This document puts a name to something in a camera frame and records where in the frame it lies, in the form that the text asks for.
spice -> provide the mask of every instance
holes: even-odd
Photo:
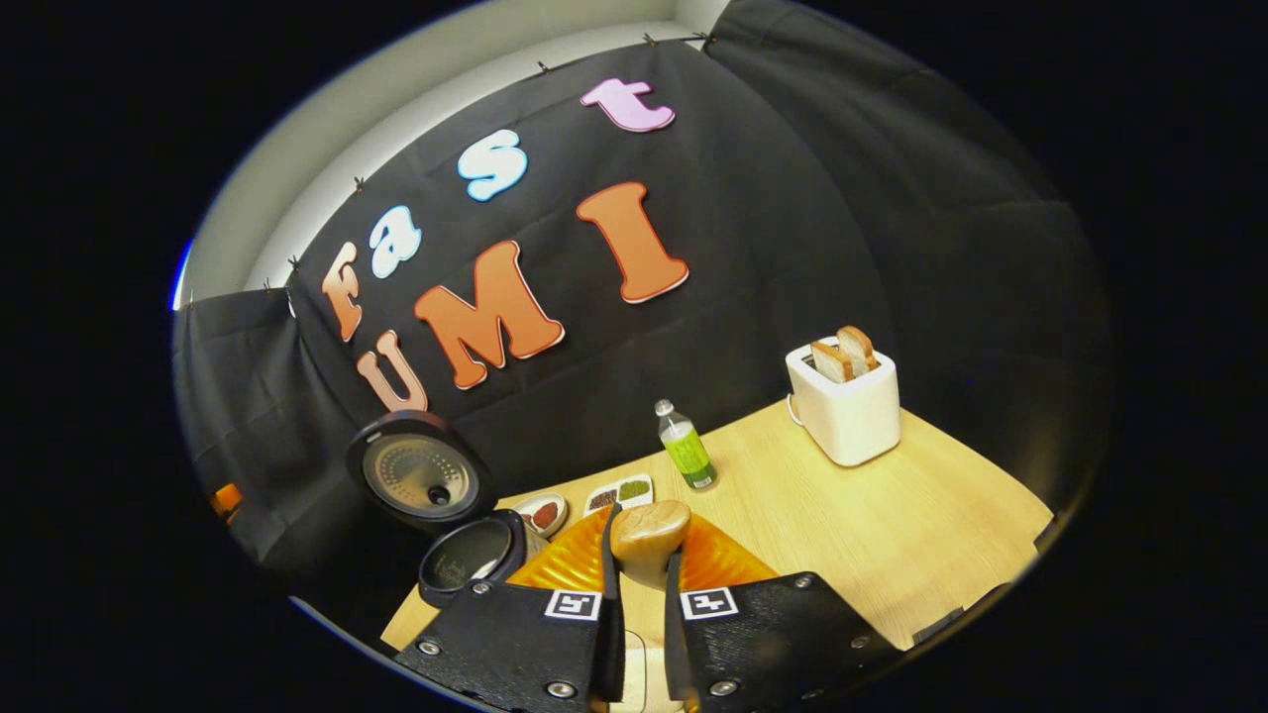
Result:
[[[559,506],[554,502],[547,502],[533,514],[533,524],[540,529],[547,529],[557,515],[559,515]]]
[[[605,505],[611,505],[612,502],[616,502],[616,491],[605,490],[590,500],[590,506],[591,509],[602,507]]]
[[[644,492],[652,490],[652,486],[647,485],[647,481],[630,481],[621,485],[621,500],[629,500],[631,497],[638,497]]]

orange object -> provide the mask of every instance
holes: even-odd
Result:
[[[682,542],[678,591],[699,591],[772,580],[779,575],[716,525],[691,514]]]
[[[431,325],[454,367],[454,386],[468,389],[488,376],[468,350],[501,369],[506,351],[527,359],[563,339],[563,325],[541,311],[520,273],[520,245],[503,240],[476,259],[476,304],[436,285],[413,303],[413,316]],[[502,349],[502,330],[511,335]]]
[[[242,492],[233,483],[217,490],[216,495],[212,496],[212,509],[214,509],[216,514],[221,518],[223,518],[227,513],[232,513],[240,502],[242,502]]]
[[[612,513],[609,505],[595,510],[559,533],[536,557],[510,579],[508,585],[571,591],[604,591],[604,528]]]
[[[647,186],[621,183],[605,188],[577,206],[577,217],[598,226],[607,247],[625,275],[621,298],[630,304],[647,302],[687,279],[687,264],[670,258],[643,211]]]
[[[361,324],[361,306],[353,302],[353,298],[361,293],[361,285],[356,282],[356,271],[353,270],[353,261],[356,260],[356,245],[345,242],[339,249],[339,255],[326,270],[326,278],[321,280],[322,293],[330,298],[331,307],[335,308],[335,317],[339,318],[339,336],[344,341],[353,339],[356,327]]]

bread slice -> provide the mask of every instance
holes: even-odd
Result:
[[[666,565],[687,537],[691,507],[662,500],[621,510],[612,518],[612,557],[629,579],[664,589]]]
[[[880,365],[872,355],[871,340],[858,327],[844,326],[837,330],[837,343],[841,351],[850,359],[853,377],[861,377]]]
[[[831,344],[822,341],[810,343],[810,355],[814,358],[814,370],[819,372],[833,383],[846,383],[855,378],[853,365],[850,356]]]

orange letter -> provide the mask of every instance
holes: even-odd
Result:
[[[605,188],[577,206],[577,217],[595,223],[621,266],[621,298],[630,304],[647,302],[687,279],[687,264],[670,258],[643,212],[647,186],[621,183]]]
[[[397,374],[401,381],[404,382],[404,387],[410,389],[410,395],[406,398],[401,398],[396,391],[392,389],[392,384],[379,370],[379,360],[373,351],[366,351],[361,354],[361,358],[356,360],[356,370],[360,372],[365,381],[370,382],[370,388],[374,389],[374,395],[379,397],[379,401],[388,407],[388,411],[403,411],[406,409],[413,411],[426,411],[427,410],[427,392],[422,389],[422,384],[418,383],[418,377],[413,374],[413,369],[406,363],[404,356],[401,355],[401,343],[397,339],[394,331],[388,330],[379,335],[379,340],[374,344],[388,362],[396,367]]]
[[[413,316],[431,324],[440,346],[454,365],[454,386],[468,389],[488,376],[470,348],[501,369],[502,327],[511,335],[511,354],[527,359],[563,339],[563,325],[541,312],[520,273],[520,246],[505,240],[476,259],[476,304],[472,307],[444,287],[434,287],[413,304]]]
[[[361,293],[361,285],[358,284],[356,273],[350,264],[353,260],[356,260],[356,246],[345,242],[339,249],[335,263],[326,271],[326,279],[321,282],[322,293],[330,297],[330,303],[335,307],[339,335],[344,341],[353,339],[353,334],[361,324],[361,307],[353,304],[353,298]]]

white toaster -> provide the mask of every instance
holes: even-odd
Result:
[[[828,336],[819,341],[837,344]],[[801,425],[839,466],[857,466],[898,445],[898,369],[872,351],[880,364],[846,383],[834,383],[814,368],[810,345],[784,358]]]

